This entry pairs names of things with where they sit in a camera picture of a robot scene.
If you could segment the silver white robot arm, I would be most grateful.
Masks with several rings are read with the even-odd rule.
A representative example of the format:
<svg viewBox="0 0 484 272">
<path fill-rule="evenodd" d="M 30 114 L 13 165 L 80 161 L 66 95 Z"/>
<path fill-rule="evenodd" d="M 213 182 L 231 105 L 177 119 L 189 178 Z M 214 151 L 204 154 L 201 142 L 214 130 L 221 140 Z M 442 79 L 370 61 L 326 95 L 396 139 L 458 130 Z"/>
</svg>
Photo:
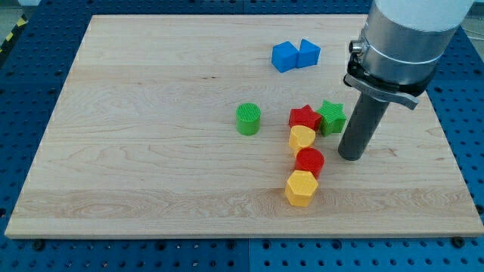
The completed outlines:
<svg viewBox="0 0 484 272">
<path fill-rule="evenodd" d="M 390 103 L 413 110 L 436 73 L 472 0 L 374 0 L 344 82 L 360 91 L 356 109 Z"/>
</svg>

